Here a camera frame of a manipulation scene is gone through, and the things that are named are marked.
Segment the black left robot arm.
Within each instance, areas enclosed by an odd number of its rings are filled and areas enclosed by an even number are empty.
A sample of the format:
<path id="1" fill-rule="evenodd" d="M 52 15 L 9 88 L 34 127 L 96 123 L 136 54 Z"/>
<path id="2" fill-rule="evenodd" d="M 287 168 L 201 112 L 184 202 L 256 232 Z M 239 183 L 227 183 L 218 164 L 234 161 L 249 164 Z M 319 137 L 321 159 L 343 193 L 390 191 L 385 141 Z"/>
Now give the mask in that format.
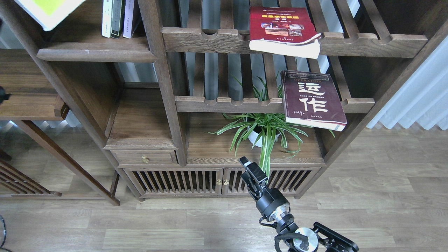
<path id="1" fill-rule="evenodd" d="M 7 93 L 5 89 L 0 86 L 0 103 L 3 104 L 4 101 L 8 100 L 11 96 L 11 93 Z"/>

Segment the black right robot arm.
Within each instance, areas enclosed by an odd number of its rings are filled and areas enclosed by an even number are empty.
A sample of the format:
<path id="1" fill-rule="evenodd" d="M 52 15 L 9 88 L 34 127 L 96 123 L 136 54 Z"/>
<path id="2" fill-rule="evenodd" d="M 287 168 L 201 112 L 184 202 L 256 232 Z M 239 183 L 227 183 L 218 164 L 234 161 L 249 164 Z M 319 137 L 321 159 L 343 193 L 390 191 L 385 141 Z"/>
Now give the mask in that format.
<path id="1" fill-rule="evenodd" d="M 245 167 L 241 175 L 248 192 L 255 200 L 256 208 L 261 213 L 259 224 L 276 229 L 274 247 L 280 252 L 280 241 L 288 246 L 289 252 L 316 252 L 319 244 L 327 252 L 358 252 L 357 244 L 336 231 L 315 222 L 312 229 L 298 227 L 290 213 L 289 201 L 276 188 L 269 188 L 267 176 L 255 162 L 246 157 L 239 159 Z"/>

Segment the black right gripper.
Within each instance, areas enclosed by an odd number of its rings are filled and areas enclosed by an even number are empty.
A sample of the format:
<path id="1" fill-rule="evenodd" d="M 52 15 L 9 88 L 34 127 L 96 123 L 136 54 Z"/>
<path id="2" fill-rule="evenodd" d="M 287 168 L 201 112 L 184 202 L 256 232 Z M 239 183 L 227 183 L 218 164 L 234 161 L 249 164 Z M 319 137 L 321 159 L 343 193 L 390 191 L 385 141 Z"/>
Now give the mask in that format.
<path id="1" fill-rule="evenodd" d="M 276 188 L 269 188 L 268 177 L 255 162 L 250 162 L 245 156 L 239 159 L 245 167 L 241 175 L 251 197 L 256 201 L 256 208 L 263 219 L 268 222 L 291 222 L 289 201 Z"/>

